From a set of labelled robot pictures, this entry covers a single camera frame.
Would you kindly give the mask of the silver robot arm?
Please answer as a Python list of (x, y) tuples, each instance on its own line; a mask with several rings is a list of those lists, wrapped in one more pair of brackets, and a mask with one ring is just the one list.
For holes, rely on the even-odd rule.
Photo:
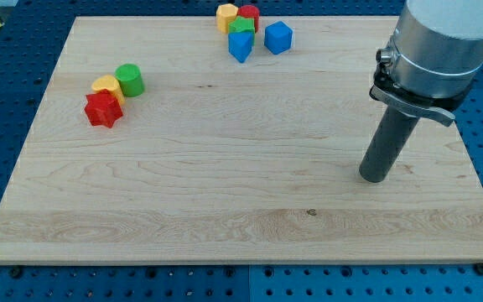
[(407, 0), (376, 60), (382, 122), (449, 126), (483, 64), (483, 0)]

